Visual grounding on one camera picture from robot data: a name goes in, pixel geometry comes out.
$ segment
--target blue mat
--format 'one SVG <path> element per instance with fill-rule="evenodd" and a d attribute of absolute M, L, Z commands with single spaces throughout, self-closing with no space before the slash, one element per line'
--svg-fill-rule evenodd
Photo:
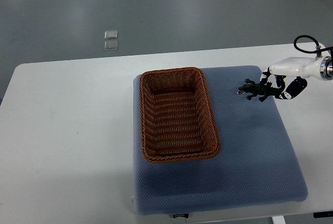
<path fill-rule="evenodd" d="M 134 207 L 139 215 L 304 201 L 306 184 L 274 99 L 246 100 L 238 87 L 258 81 L 254 66 L 202 69 L 221 151 L 212 159 L 149 164 L 140 151 L 138 80 L 134 80 Z"/>

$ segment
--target white table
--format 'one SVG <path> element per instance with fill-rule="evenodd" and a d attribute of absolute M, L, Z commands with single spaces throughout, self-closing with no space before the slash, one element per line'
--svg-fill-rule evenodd
<path fill-rule="evenodd" d="M 314 49 L 312 43 L 300 46 Z M 173 223 L 168 215 L 136 216 L 133 211 L 134 77 L 187 66 L 257 65 L 265 70 L 290 56 L 313 57 L 292 45 L 277 45 L 18 66 L 0 106 L 1 222 Z M 191 213 L 189 222 L 333 209 L 333 81 L 310 78 L 297 98 L 276 104 L 308 198 Z"/>

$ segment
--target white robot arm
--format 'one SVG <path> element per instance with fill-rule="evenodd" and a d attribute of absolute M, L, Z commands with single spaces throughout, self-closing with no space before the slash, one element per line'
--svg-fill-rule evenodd
<path fill-rule="evenodd" d="M 312 39 L 316 43 L 316 51 L 302 50 L 297 46 L 297 40 L 306 37 Z M 330 50 L 332 52 L 333 47 L 320 49 L 318 41 L 308 35 L 301 35 L 294 41 L 294 47 L 308 54 L 317 54 L 315 58 L 306 57 L 290 57 L 275 63 L 270 66 L 267 71 L 263 72 L 260 77 L 260 84 L 267 83 L 268 77 L 274 75 L 276 78 L 276 84 L 279 88 L 284 90 L 286 76 L 296 77 L 292 81 L 287 89 L 280 95 L 276 95 L 279 99 L 292 99 L 299 95 L 308 85 L 306 78 L 313 76 L 319 80 L 333 80 L 333 67 L 331 56 L 322 56 L 322 51 Z"/>

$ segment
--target toy crocodile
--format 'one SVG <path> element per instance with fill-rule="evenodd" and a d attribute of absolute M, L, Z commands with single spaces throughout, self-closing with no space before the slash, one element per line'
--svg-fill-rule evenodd
<path fill-rule="evenodd" d="M 244 85 L 240 86 L 238 89 L 239 91 L 237 94 L 244 94 L 244 93 L 252 93 L 252 95 L 248 95 L 246 97 L 247 100 L 251 100 L 253 97 L 256 97 L 257 95 L 263 95 L 263 97 L 260 97 L 260 102 L 265 101 L 265 99 L 269 96 L 275 96 L 275 98 L 279 98 L 279 95 L 283 92 L 285 89 L 285 85 L 281 85 L 279 88 L 272 87 L 271 82 L 266 82 L 266 84 L 256 84 L 254 81 L 250 79 L 245 80 Z"/>

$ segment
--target brown wicker basket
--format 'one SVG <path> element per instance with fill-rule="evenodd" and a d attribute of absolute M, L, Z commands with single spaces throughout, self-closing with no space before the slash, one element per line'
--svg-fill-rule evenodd
<path fill-rule="evenodd" d="M 141 152 L 149 163 L 202 160 L 221 144 L 203 72 L 145 72 L 139 80 Z"/>

